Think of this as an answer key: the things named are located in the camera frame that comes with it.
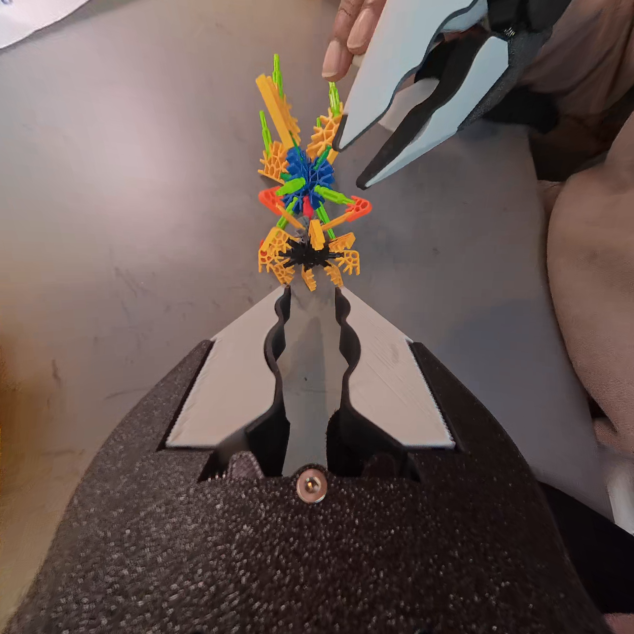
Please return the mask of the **printed instruction sheet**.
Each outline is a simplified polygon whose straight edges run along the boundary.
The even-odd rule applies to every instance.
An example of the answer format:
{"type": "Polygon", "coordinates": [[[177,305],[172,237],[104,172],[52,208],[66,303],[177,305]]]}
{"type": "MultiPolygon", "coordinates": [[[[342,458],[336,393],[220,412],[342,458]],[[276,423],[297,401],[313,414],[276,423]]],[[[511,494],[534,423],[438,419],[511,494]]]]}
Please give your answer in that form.
{"type": "Polygon", "coordinates": [[[64,19],[86,1],[1,1],[1,49],[64,19]]]}

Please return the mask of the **grey desk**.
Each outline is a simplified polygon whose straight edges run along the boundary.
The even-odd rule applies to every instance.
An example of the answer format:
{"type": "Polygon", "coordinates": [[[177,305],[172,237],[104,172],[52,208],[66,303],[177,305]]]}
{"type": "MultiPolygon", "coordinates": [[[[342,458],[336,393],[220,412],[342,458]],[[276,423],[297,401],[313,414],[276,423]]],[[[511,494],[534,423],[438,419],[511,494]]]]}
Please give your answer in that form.
{"type": "MultiPolygon", "coordinates": [[[[309,138],[337,4],[91,1],[1,52],[2,628],[114,427],[277,286],[257,270],[273,214],[255,79],[278,53],[309,138]]],[[[612,519],[525,129],[475,123],[359,192],[386,133],[335,162],[373,204],[346,286],[485,404],[538,479],[612,519]]]]}

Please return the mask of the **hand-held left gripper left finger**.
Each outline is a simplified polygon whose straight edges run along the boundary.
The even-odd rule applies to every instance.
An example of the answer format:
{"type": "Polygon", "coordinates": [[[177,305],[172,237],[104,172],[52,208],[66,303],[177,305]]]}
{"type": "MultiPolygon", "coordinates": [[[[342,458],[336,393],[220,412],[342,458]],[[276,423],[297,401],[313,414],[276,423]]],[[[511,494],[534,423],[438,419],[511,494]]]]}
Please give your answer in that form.
{"type": "Polygon", "coordinates": [[[290,304],[291,289],[281,286],[210,339],[165,433],[166,449],[209,453],[201,477],[228,475],[245,452],[256,463],[249,470],[281,476],[290,423],[278,359],[290,304]]]}

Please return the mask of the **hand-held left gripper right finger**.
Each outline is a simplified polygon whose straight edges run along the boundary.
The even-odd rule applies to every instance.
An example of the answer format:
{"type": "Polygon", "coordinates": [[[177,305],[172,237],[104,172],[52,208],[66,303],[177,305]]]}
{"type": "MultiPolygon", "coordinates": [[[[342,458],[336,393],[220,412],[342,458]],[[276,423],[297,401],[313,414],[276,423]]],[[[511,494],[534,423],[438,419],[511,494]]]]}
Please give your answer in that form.
{"type": "Polygon", "coordinates": [[[339,351],[347,368],[340,405],[327,427],[327,466],[360,477],[371,463],[388,476],[408,471],[408,455],[453,451],[455,439],[420,368],[414,341],[352,291],[335,291],[339,351]]]}

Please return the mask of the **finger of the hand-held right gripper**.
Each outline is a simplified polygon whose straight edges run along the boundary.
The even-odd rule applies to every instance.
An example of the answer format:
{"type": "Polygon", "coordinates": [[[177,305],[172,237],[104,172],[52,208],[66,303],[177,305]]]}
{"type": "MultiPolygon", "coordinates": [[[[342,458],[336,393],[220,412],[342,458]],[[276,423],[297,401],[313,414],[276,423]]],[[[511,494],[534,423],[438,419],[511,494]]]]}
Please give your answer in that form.
{"type": "Polygon", "coordinates": [[[388,111],[440,36],[485,18],[487,1],[387,1],[344,107],[334,148],[341,152],[388,111]]]}
{"type": "Polygon", "coordinates": [[[453,136],[509,65],[497,36],[459,40],[431,95],[415,105],[356,180],[365,190],[453,136]]]}

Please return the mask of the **colourful toy construction model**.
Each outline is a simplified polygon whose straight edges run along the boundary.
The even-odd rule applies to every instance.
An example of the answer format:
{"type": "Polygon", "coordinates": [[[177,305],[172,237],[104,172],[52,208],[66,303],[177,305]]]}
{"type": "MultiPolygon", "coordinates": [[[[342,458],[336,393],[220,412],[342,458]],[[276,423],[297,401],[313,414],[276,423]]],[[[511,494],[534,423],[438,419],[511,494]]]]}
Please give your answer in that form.
{"type": "Polygon", "coordinates": [[[289,286],[300,273],[310,291],[316,289],[313,270],[321,268],[336,288],[342,275],[360,274],[360,255],[353,232],[335,229],[368,215],[371,203],[347,196],[335,186],[335,134],[343,115],[336,83],[329,83],[329,107],[316,119],[307,147],[300,143],[300,127],[287,98],[280,56],[273,55],[269,75],[256,79],[266,111],[259,112],[264,143],[259,174],[276,183],[258,194],[259,202],[277,216],[258,248],[258,271],[273,273],[289,286]]]}

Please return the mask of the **person's right hand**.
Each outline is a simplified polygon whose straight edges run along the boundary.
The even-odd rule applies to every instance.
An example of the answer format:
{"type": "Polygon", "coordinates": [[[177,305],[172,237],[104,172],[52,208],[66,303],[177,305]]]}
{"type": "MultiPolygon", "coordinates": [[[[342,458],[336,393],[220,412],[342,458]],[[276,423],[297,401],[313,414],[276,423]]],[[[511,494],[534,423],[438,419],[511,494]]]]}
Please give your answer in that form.
{"type": "Polygon", "coordinates": [[[353,59],[366,53],[386,1],[341,1],[329,36],[321,76],[341,80],[353,59]]]}

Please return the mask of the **person's brown hoodie torso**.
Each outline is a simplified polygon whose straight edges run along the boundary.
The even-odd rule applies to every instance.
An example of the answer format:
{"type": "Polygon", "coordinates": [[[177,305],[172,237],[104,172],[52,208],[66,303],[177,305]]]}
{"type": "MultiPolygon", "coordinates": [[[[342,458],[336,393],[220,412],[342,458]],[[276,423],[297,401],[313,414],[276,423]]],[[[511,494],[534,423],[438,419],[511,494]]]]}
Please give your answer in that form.
{"type": "Polygon", "coordinates": [[[633,454],[633,116],[602,163],[541,181],[548,282],[577,376],[604,412],[598,440],[633,454]]]}

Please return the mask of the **person's right forearm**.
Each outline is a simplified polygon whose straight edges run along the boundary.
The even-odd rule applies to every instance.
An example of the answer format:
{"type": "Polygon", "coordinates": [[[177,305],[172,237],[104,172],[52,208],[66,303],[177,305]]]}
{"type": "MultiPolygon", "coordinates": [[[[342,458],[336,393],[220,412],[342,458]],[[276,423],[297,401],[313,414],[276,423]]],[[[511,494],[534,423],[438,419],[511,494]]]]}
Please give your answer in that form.
{"type": "Polygon", "coordinates": [[[633,2],[571,1],[520,84],[552,97],[559,123],[599,123],[633,87],[633,2]]]}

